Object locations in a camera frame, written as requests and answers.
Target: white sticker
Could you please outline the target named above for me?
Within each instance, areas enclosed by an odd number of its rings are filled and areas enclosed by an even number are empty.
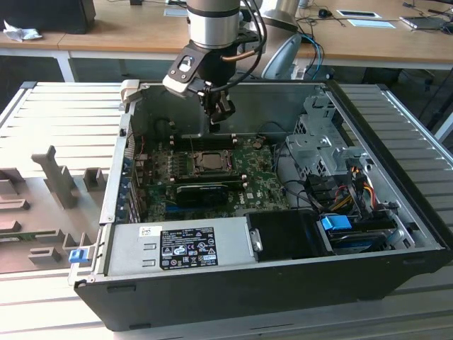
[[[17,242],[20,240],[21,239],[19,239],[18,237],[4,237],[3,239],[0,239],[0,243],[1,242]]]
[[[140,237],[160,236],[162,231],[161,225],[152,225],[149,227],[140,227]]]
[[[204,255],[203,260],[209,261],[209,260],[215,260],[217,258],[216,255]]]

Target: computer case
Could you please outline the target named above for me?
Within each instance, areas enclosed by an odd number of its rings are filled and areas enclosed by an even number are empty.
[[[41,33],[85,34],[95,16],[93,0],[0,1],[0,28],[6,21],[19,28],[36,28]]]

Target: desk leg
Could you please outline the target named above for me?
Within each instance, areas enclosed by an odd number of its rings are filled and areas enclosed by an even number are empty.
[[[67,51],[56,51],[54,58],[58,61],[65,82],[79,81],[71,56]]]
[[[435,137],[439,142],[444,142],[445,138],[453,131],[453,112],[436,132]]]
[[[127,71],[126,61],[124,59],[119,59],[118,62],[120,64],[121,75],[123,77],[127,77],[129,75],[129,72]]]

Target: cylindrical robot joint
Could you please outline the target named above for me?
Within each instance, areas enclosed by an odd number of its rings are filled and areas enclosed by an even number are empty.
[[[239,33],[240,0],[188,0],[190,39],[198,46],[230,46]]]

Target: sticker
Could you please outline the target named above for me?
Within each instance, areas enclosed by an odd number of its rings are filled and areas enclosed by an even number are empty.
[[[159,265],[163,270],[218,266],[218,264],[213,227],[161,231]]]
[[[162,231],[161,225],[153,225],[151,227],[150,226],[140,227],[139,236],[140,237],[159,236],[161,231]]]
[[[3,239],[0,239],[0,243],[1,242],[17,242],[20,240],[21,239],[19,239],[18,237],[4,237]]]

